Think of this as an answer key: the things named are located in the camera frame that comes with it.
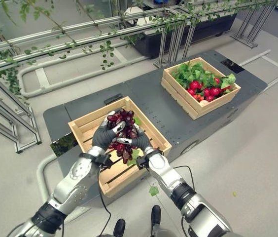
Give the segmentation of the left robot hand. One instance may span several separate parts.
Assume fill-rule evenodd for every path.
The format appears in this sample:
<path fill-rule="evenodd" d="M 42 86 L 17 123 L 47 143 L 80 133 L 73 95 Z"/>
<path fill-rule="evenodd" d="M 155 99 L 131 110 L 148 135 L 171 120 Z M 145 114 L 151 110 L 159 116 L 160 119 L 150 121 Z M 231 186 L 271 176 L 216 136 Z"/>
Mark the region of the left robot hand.
<path fill-rule="evenodd" d="M 109 145 L 113 141 L 113 139 L 116 138 L 116 135 L 121 132 L 126 123 L 124 121 L 121 121 L 119 124 L 117 124 L 114 128 L 108 128 L 108 116 L 115 115 L 116 111 L 109 112 L 100 126 L 95 131 L 93 138 L 92 138 L 92 147 L 98 147 L 101 148 L 104 152 L 108 149 Z"/>

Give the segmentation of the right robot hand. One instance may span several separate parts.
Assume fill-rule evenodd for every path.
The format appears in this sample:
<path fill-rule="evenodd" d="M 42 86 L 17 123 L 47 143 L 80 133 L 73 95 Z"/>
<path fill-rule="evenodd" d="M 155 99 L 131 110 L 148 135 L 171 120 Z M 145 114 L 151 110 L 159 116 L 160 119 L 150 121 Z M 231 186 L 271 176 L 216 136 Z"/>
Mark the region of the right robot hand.
<path fill-rule="evenodd" d="M 125 145 L 131 145 L 131 146 L 136 146 L 140 148 L 144 155 L 147 155 L 151 152 L 153 152 L 153 147 L 150 143 L 149 138 L 147 135 L 144 133 L 144 131 L 135 123 L 134 127 L 136 128 L 137 131 L 137 137 L 134 139 L 130 138 L 117 138 L 117 142 L 125 144 Z"/>

